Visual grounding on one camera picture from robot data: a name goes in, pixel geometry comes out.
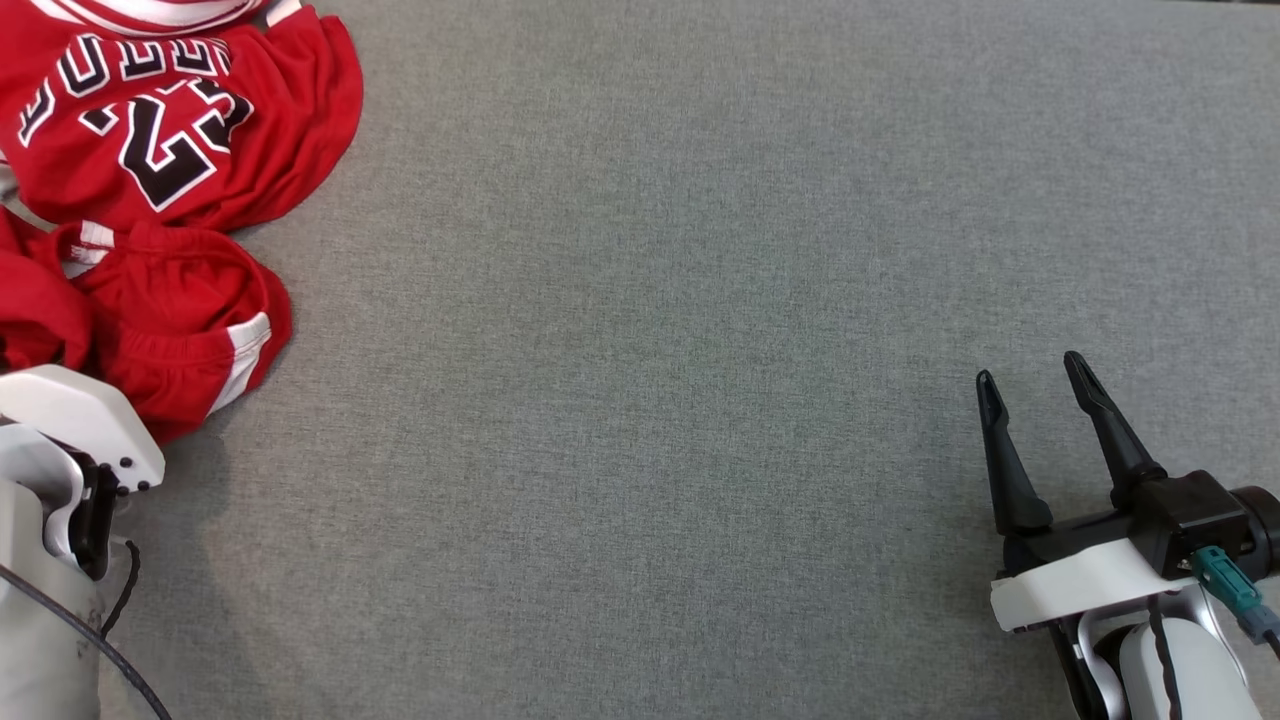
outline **red jersey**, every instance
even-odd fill
[[[275,219],[329,174],[364,94],[335,17],[266,32],[137,38],[0,0],[0,152],[54,223],[229,231]]]

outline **black cable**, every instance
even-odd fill
[[[1174,675],[1174,656],[1169,652],[1169,635],[1165,634],[1165,616],[1160,614],[1158,596],[1147,598],[1151,612],[1151,632],[1156,635],[1156,656],[1165,669],[1165,694],[1169,696],[1169,720],[1183,720],[1183,702],[1178,697],[1178,678]]]
[[[124,589],[120,591],[120,597],[115,601],[115,607],[111,609],[111,614],[106,616],[106,621],[102,623],[102,639],[106,639],[106,633],[111,632],[115,623],[120,619],[120,612],[124,606],[129,603],[129,597],[133,596],[133,585],[138,584],[138,570],[142,568],[142,555],[138,552],[138,546],[133,544],[133,541],[124,541],[124,547],[129,548],[129,579],[124,582]]]
[[[1280,660],[1280,637],[1276,637],[1276,632],[1267,630],[1262,637],[1267,639],[1267,644],[1276,652],[1276,660]]]
[[[129,684],[132,684],[134,688],[137,688],[140,693],[142,693],[142,697],[147,701],[147,705],[150,705],[151,710],[155,711],[156,717],[159,717],[160,720],[173,720],[173,717],[169,715],[169,711],[165,710],[164,703],[160,702],[159,697],[156,697],[155,691],[151,689],[151,685],[148,685],[147,682],[142,679],[142,675],[140,675],[138,671],[133,669],[133,665],[129,665],[129,661],[125,660],[124,656],[119,653],[119,651],[111,647],[106,641],[102,639],[101,635],[97,634],[97,630],[90,628],[88,624],[77,618],[74,612],[63,607],[60,602],[49,597],[47,594],[41,592],[40,588],[22,579],[20,575],[18,575],[17,573],[14,573],[3,564],[0,564],[0,578],[8,580],[9,584],[22,591],[27,597],[36,601],[41,607],[56,615],[63,623],[67,623],[72,628],[76,628],[77,633],[88,638],[88,642],[93,643],[93,646],[97,650],[100,650],[102,655],[106,656],[108,660],[114,662],[115,666],[120,669],[120,673],[124,675],[124,679],[128,680]]]

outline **teal connector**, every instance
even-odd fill
[[[1258,588],[1226,556],[1226,551],[1216,544],[1202,547],[1192,555],[1192,574],[1236,618],[1262,605]]]
[[[1225,550],[1217,546],[1197,550],[1192,555],[1192,574],[1235,615],[1253,644],[1267,642],[1268,635],[1280,637],[1280,616],[1262,605],[1262,593]]]

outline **gray fabric surface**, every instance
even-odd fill
[[[297,334],[119,521],[177,717],[1071,717],[989,612],[973,391],[1102,509],[1068,348],[1280,491],[1275,10],[320,6],[364,126],[241,236]]]

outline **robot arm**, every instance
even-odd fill
[[[164,456],[119,391],[65,368],[0,377],[0,566],[15,575],[0,579],[0,720],[95,719],[99,648],[123,662],[96,637],[111,514],[163,482]]]
[[[1048,632],[1082,719],[1156,720],[1175,705],[1185,720],[1260,719],[1206,589],[1233,611],[1251,606],[1240,618],[1251,639],[1270,634],[1280,646],[1280,620],[1257,612],[1252,584],[1280,574],[1280,501],[1257,487],[1229,492],[1203,470],[1170,478],[1084,359],[1068,352],[1065,364],[1102,445],[1114,510],[1053,521],[1009,437],[995,379],[979,373],[992,507],[1005,537],[991,591],[1000,626]],[[1197,566],[1207,556],[1234,573],[1230,587]],[[1139,618],[1100,637],[1103,621],[1132,615]]]

